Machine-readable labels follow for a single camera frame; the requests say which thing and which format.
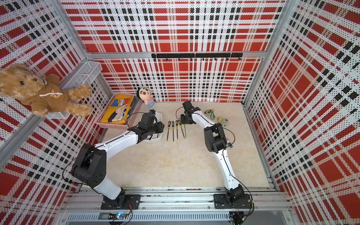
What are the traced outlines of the black yellow file tool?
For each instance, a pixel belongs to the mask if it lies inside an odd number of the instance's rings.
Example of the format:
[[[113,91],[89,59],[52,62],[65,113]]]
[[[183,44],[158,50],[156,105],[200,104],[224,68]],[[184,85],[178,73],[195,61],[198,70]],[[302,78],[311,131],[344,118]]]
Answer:
[[[172,141],[174,142],[174,128],[175,128],[175,122],[172,121]]]

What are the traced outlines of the white plastic storage box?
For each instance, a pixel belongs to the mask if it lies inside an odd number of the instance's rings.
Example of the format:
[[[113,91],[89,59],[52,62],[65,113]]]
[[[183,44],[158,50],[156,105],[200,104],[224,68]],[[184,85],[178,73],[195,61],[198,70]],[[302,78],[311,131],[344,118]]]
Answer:
[[[145,142],[148,143],[154,143],[159,142],[162,139],[163,132],[164,132],[164,123],[163,123],[163,116],[161,113],[156,111],[156,114],[154,115],[155,119],[153,121],[152,128],[152,134],[145,139]]]

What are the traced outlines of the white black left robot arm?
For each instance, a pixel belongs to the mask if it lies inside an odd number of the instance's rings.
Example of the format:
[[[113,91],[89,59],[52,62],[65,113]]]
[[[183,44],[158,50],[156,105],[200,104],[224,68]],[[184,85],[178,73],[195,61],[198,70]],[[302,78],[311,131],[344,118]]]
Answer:
[[[107,162],[126,148],[162,136],[165,125],[162,114],[150,110],[140,122],[123,134],[96,145],[84,144],[71,169],[71,175],[98,193],[115,200],[122,192],[107,176]]]

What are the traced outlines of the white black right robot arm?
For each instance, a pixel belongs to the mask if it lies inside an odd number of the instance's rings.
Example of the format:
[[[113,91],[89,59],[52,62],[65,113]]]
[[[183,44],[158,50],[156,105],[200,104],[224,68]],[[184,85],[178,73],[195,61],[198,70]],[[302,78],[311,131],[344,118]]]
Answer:
[[[206,118],[200,108],[194,107],[190,101],[184,102],[182,106],[184,113],[181,115],[181,123],[183,125],[197,124],[203,129],[205,146],[215,156],[219,164],[228,202],[236,203],[243,199],[245,192],[230,164],[223,126]]]

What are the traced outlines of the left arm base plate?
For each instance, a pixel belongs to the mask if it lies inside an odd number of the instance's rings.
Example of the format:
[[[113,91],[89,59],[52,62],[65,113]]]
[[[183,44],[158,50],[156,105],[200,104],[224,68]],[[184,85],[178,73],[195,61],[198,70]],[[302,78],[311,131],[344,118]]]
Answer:
[[[114,199],[110,199],[103,196],[103,202],[101,210],[119,210],[119,209],[132,209],[137,210],[139,208],[141,195],[128,195],[126,191],[121,188],[121,192]]]

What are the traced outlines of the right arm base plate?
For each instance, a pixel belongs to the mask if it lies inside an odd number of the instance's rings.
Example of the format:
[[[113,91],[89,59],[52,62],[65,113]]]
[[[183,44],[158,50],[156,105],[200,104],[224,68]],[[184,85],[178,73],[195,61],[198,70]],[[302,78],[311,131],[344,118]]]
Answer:
[[[251,197],[244,192],[242,185],[226,189],[225,194],[214,194],[213,198],[216,209],[250,209],[252,206]]]

